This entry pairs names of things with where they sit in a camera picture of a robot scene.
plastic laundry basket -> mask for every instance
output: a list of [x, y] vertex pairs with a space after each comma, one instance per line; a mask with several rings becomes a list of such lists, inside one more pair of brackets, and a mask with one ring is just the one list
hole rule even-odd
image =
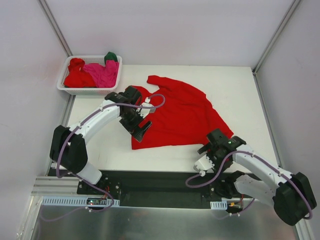
[[118, 74], [116, 76], [116, 81], [114, 87], [110, 88], [98, 88], [98, 87], [89, 87], [89, 88], [72, 88], [72, 87], [65, 87], [64, 82], [66, 77], [69, 75], [69, 69], [68, 66], [70, 64], [70, 60], [74, 58], [82, 59], [84, 60], [85, 64], [101, 64], [102, 66], [105, 66], [105, 56], [103, 55], [96, 55], [96, 56], [88, 56], [88, 55], [79, 55], [79, 56], [70, 56], [68, 57], [63, 65], [63, 68], [61, 70], [60, 76], [58, 78], [58, 82], [56, 84], [56, 87], [59, 90], [66, 91], [67, 93], [71, 95], [107, 95], [111, 92], [113, 92], [119, 83], [120, 75], [121, 75], [121, 69], [122, 69], [122, 58], [120, 56], [116, 56], [119, 62], [119, 68], [118, 68]]

green cloth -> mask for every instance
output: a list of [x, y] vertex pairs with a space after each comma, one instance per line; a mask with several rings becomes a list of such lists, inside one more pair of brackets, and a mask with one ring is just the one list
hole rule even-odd
[[116, 63], [118, 62], [118, 58], [117, 55], [115, 55], [113, 52], [108, 52], [105, 56], [104, 56], [104, 64], [106, 64], [107, 60], [113, 60]]

white table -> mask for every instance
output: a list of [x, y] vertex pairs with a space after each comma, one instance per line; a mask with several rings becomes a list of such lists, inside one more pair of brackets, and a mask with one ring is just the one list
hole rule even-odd
[[[159, 88], [147, 83], [149, 75], [180, 80], [206, 93], [207, 99], [234, 134], [269, 162], [277, 164], [249, 67], [123, 65], [116, 92], [124, 91], [129, 85], [143, 86], [155, 92]], [[99, 106], [103, 98], [76, 96], [68, 124], [80, 121]], [[90, 140], [87, 153], [89, 161], [100, 170], [194, 172], [194, 162], [199, 158], [197, 150], [201, 146], [195, 144], [132, 150], [131, 135], [119, 120], [114, 120]], [[227, 172], [235, 170], [249, 172], [236, 163]]]

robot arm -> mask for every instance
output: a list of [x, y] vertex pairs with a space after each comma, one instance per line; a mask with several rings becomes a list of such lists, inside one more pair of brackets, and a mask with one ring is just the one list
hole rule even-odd
[[302, 193], [311, 209], [317, 206], [309, 180], [302, 173], [292, 174], [268, 163], [241, 138], [234, 136], [228, 139], [219, 129], [209, 133], [207, 139], [209, 143], [198, 150], [200, 154], [206, 152], [206, 155], [194, 164], [194, 169], [202, 176], [209, 169], [213, 169], [215, 173], [219, 168], [224, 171], [235, 162], [260, 179], [253, 179], [243, 172], [236, 171], [215, 188], [214, 191], [220, 196], [229, 198], [232, 192], [251, 196], [273, 207], [277, 215], [292, 226], [310, 212], [298, 191]]
[[71, 132], [75, 131], [63, 150], [60, 164], [91, 184], [99, 185], [102, 173], [88, 162], [86, 145], [100, 129], [118, 117], [121, 117], [120, 123], [124, 128], [141, 142], [152, 123], [148, 121], [142, 127], [140, 123], [154, 111], [151, 109], [152, 105], [149, 104], [148, 98], [142, 103], [142, 106], [149, 109], [130, 106], [136, 104], [141, 97], [141, 93], [133, 86], [129, 86], [125, 92], [111, 92], [99, 107], [81, 121], [69, 127], [58, 126], [53, 133], [50, 158], [58, 161], [64, 142]]

pink cloth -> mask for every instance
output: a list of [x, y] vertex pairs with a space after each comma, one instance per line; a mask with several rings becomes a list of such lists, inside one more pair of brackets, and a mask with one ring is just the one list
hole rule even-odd
[[89, 73], [97, 88], [113, 88], [116, 85], [119, 62], [107, 60], [105, 67], [99, 63], [86, 64], [83, 70]]

